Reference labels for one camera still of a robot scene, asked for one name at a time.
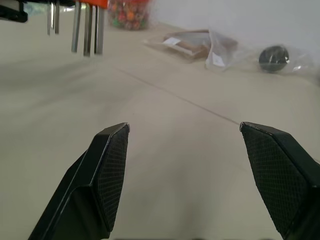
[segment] paper label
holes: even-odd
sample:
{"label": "paper label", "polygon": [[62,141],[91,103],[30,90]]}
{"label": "paper label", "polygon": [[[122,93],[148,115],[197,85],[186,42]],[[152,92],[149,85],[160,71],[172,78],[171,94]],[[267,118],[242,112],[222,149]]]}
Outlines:
{"label": "paper label", "polygon": [[165,40],[163,42],[163,44],[165,44],[165,45],[177,45],[180,42],[181,42],[181,40],[179,40],[179,39],[177,39],[175,37],[170,37],[167,40]]}
{"label": "paper label", "polygon": [[218,56],[217,54],[215,54],[214,52],[212,53],[212,60],[213,60],[213,64],[219,67],[225,67],[225,63],[222,60],[222,57]]}

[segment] white wall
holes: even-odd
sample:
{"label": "white wall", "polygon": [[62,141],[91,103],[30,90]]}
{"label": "white wall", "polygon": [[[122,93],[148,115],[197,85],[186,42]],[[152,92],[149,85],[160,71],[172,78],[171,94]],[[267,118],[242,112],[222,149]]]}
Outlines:
{"label": "white wall", "polygon": [[156,10],[161,22],[186,29],[211,26],[250,45],[292,45],[320,63],[317,0],[158,0]]}

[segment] clear plastic bag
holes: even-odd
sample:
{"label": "clear plastic bag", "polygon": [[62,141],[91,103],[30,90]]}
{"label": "clear plastic bag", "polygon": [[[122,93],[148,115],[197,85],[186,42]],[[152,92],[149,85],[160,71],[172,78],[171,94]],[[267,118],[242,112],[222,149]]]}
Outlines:
{"label": "clear plastic bag", "polygon": [[173,32],[143,42],[151,48],[184,59],[187,62],[207,58],[211,48],[208,30]]}
{"label": "clear plastic bag", "polygon": [[313,75],[315,65],[311,56],[301,49],[275,44],[265,47],[248,47],[237,44],[226,45],[224,38],[210,30],[211,50],[206,60],[206,67],[223,71],[232,67],[250,72],[273,74]]}
{"label": "clear plastic bag", "polygon": [[153,0],[109,0],[108,22],[126,30],[143,30],[151,25]]}

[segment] plastic jar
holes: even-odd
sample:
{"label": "plastic jar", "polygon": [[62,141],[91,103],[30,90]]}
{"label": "plastic jar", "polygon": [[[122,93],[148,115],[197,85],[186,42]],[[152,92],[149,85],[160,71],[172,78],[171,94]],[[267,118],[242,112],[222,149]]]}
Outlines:
{"label": "plastic jar", "polygon": [[151,0],[109,0],[108,20],[117,28],[142,30],[149,25]]}

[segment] beige tabletop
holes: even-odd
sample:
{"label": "beige tabletop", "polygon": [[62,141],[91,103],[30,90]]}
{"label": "beige tabletop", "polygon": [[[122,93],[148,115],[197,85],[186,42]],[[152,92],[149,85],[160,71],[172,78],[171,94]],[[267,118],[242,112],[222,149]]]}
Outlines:
{"label": "beige tabletop", "polygon": [[0,239],[27,239],[68,167],[121,122],[131,132],[112,239],[281,239],[239,124],[287,131],[320,159],[317,85],[185,64],[142,44],[175,30],[163,24],[106,28],[103,57],[84,58],[83,31],[71,53],[73,14],[60,22],[51,37],[45,16],[0,22]]}

